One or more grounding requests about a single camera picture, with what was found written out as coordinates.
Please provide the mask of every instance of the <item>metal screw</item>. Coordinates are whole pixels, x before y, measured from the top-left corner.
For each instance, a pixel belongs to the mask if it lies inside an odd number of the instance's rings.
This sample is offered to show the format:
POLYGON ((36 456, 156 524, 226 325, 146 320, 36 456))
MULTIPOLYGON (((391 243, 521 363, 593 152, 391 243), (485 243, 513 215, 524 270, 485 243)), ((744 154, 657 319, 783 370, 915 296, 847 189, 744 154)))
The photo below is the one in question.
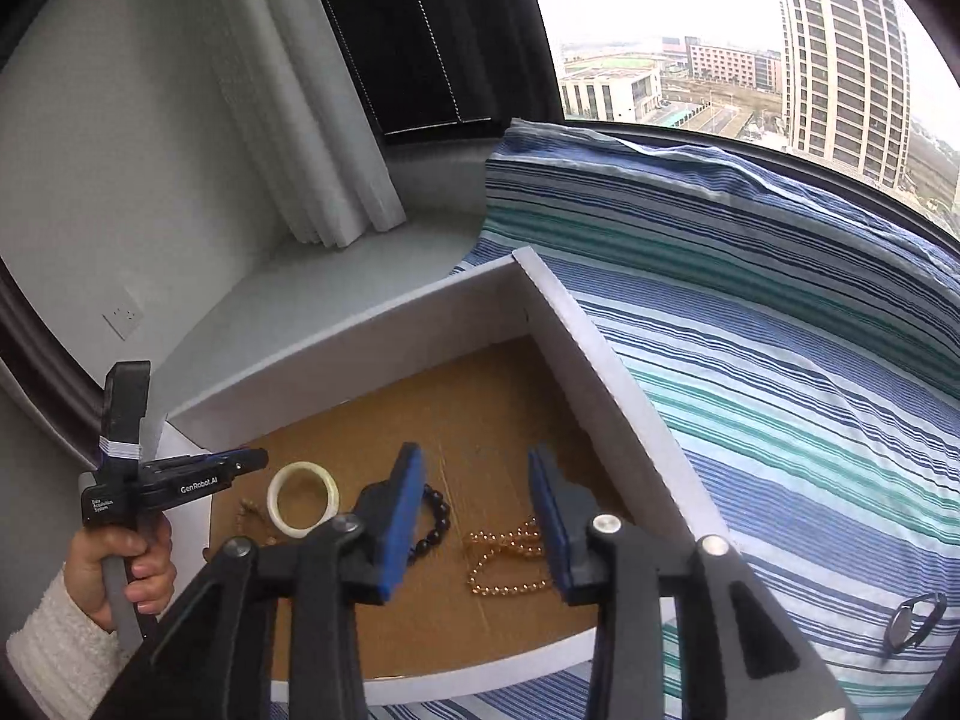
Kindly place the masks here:
POLYGON ((726 555, 727 552, 730 552, 730 545, 723 536, 706 536, 704 540, 700 542, 700 548, 706 552, 707 555, 713 555, 714 557, 722 557, 726 555))
POLYGON ((333 523, 334 530, 341 533, 353 533, 360 527, 360 519, 356 514, 337 514, 330 521, 333 523))
POLYGON ((253 542, 243 536, 234 536, 230 541, 224 544, 224 552, 229 557, 243 557, 253 549, 253 542))
POLYGON ((593 518, 592 525, 597 533, 616 533, 623 523, 614 514, 597 514, 593 518))

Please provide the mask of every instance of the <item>bed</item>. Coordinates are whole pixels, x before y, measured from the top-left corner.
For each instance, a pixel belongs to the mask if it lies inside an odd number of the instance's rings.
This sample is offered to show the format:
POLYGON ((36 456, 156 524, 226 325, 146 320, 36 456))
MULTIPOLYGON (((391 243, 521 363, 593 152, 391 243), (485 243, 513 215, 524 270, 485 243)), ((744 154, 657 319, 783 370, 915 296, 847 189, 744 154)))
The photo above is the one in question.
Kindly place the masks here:
MULTIPOLYGON (((460 269, 531 245, 658 408, 750 562, 865 717, 902 717, 960 629, 960 268, 717 148, 514 122, 460 269), (891 612, 942 590, 915 650, 891 612)), ((666 712, 680 717, 664 626, 666 712)), ((583 717, 589 664, 378 718, 583 717)))

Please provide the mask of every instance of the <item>cityscape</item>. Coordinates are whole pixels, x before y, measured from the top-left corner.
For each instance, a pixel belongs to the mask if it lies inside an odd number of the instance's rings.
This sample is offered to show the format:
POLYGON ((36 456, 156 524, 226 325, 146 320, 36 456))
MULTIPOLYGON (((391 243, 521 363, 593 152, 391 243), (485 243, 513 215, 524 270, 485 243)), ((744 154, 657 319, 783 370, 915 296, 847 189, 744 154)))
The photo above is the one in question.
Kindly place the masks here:
POLYGON ((752 47, 693 30, 557 41, 545 15, 565 116, 678 127, 795 154, 960 237, 960 151, 911 116, 904 3, 776 4, 781 40, 752 47))

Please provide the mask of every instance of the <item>blue gripper pad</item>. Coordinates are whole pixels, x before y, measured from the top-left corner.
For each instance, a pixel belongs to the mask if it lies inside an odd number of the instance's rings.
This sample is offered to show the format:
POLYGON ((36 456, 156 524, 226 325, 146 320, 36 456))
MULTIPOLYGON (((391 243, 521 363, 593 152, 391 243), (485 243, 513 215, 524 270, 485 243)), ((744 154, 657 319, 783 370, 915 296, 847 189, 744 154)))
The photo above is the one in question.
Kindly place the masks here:
POLYGON ((553 497, 554 485, 565 485, 553 453, 544 445, 533 447, 528 453, 527 479, 530 499, 534 505, 536 525, 544 540, 546 562, 550 576, 560 595, 566 597, 573 584, 570 570, 570 541, 560 510, 553 497))
POLYGON ((390 600, 394 589, 403 580, 407 556, 416 528, 416 513, 424 497, 424 453, 419 445, 405 443, 400 448, 388 487, 392 493, 390 519, 381 531, 379 544, 379 576, 377 589, 384 603, 390 600))

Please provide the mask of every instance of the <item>hand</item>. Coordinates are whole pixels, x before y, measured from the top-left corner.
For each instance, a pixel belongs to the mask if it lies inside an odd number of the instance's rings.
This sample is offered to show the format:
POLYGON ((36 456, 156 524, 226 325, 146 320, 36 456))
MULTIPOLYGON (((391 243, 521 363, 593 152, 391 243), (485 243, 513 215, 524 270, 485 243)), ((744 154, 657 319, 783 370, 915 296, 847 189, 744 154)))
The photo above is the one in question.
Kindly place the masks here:
POLYGON ((141 613, 159 614, 174 593, 176 567, 170 562, 171 546, 170 523, 162 514, 157 517, 157 542, 149 549, 145 538, 125 528, 83 528, 73 536, 64 565, 67 595, 93 622, 113 631, 100 561, 108 555, 135 557, 131 571, 136 580, 127 585, 127 600, 141 613))

